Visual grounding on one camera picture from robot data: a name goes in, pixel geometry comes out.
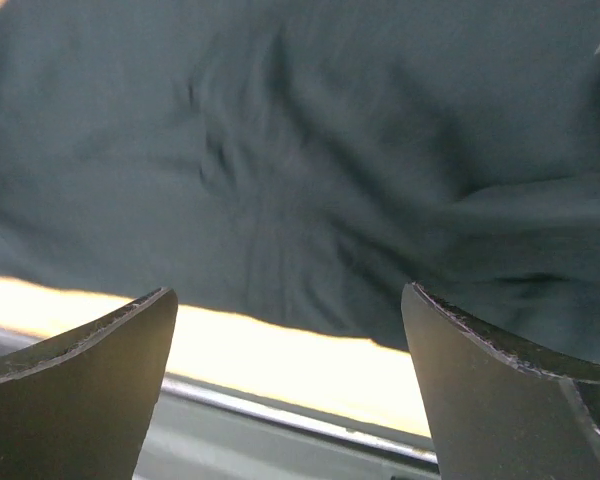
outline wrinkled fabric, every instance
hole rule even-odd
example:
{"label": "wrinkled fabric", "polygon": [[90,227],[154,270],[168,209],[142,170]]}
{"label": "wrinkled fabric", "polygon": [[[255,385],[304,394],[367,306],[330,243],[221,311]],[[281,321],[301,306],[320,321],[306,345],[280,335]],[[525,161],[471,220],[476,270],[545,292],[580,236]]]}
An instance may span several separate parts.
{"label": "wrinkled fabric", "polygon": [[600,0],[10,0],[0,274],[600,361]]}

